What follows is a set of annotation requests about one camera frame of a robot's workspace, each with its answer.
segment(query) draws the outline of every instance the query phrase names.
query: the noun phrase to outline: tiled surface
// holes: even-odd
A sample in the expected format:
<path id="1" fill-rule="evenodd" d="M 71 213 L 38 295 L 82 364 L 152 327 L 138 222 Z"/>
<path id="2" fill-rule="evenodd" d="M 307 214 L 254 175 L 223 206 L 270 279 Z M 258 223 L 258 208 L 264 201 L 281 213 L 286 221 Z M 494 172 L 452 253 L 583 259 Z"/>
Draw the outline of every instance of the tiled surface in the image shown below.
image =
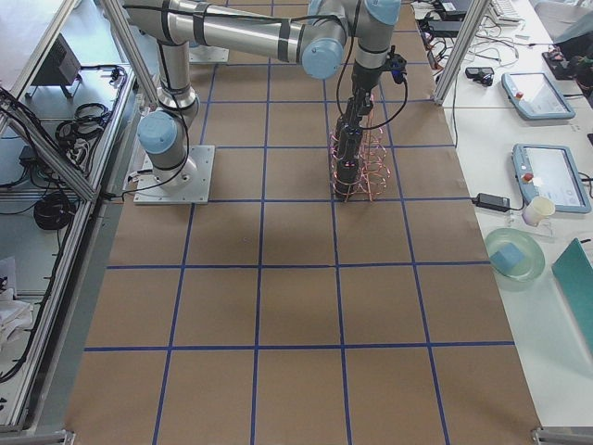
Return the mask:
<path id="1" fill-rule="evenodd" d="M 231 5 L 293 17 L 306 3 Z M 385 129 L 392 175 L 373 203 L 330 193 L 336 79 L 235 52 L 192 69 L 192 142 L 217 146 L 210 202 L 125 203 L 69 410 L 77 441 L 530 443 L 537 419 L 409 6 L 394 42 L 415 62 L 410 102 Z M 343 101 L 349 87 L 348 68 Z M 402 87 L 385 76 L 374 97 L 377 123 Z"/>

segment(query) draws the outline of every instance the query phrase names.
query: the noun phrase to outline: translucent green bowl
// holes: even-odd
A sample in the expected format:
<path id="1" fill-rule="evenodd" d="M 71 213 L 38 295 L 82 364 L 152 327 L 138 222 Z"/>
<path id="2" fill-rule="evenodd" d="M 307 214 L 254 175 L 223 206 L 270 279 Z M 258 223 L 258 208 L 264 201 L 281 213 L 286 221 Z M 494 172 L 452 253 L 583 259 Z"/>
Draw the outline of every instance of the translucent green bowl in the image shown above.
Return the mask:
<path id="1" fill-rule="evenodd" d="M 492 257 L 509 243 L 514 244 L 523 253 L 524 258 L 508 271 L 503 271 L 495 263 L 492 263 L 494 269 L 504 276 L 515 281 L 527 282 L 535 280 L 544 272 L 546 267 L 544 252 L 541 251 L 537 242 L 525 232 L 508 228 L 496 229 L 488 234 L 484 242 L 488 257 Z"/>

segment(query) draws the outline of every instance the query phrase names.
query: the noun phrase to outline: cup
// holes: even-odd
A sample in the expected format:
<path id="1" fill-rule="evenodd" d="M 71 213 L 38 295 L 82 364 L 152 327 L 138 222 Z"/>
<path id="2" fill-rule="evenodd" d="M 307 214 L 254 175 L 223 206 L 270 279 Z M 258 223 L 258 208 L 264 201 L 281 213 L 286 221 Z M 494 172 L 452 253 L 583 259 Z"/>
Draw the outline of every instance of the cup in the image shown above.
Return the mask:
<path id="1" fill-rule="evenodd" d="M 523 210 L 523 221 L 527 225 L 537 227 L 541 220 L 553 215 L 555 211 L 556 206 L 551 200 L 546 197 L 534 197 Z"/>

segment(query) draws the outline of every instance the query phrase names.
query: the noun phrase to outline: metal base plate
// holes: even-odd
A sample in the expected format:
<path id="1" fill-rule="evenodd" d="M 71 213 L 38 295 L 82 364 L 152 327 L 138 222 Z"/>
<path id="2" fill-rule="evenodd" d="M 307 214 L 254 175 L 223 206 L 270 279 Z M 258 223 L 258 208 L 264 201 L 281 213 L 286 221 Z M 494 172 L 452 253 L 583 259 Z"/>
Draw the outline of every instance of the metal base plate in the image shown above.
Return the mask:
<path id="1" fill-rule="evenodd" d="M 229 50 L 216 46 L 199 45 L 189 48 L 190 65 L 207 65 L 212 63 L 228 63 Z"/>
<path id="2" fill-rule="evenodd" d="M 210 192 L 210 178 L 214 164 L 214 146 L 190 146 L 189 156 L 197 165 L 197 176 L 181 187 L 165 189 L 155 187 L 144 192 L 136 192 L 136 204 L 207 204 Z M 143 169 L 152 169 L 152 162 L 145 158 Z M 145 175 L 138 181 L 138 189 L 158 185 L 153 175 Z"/>

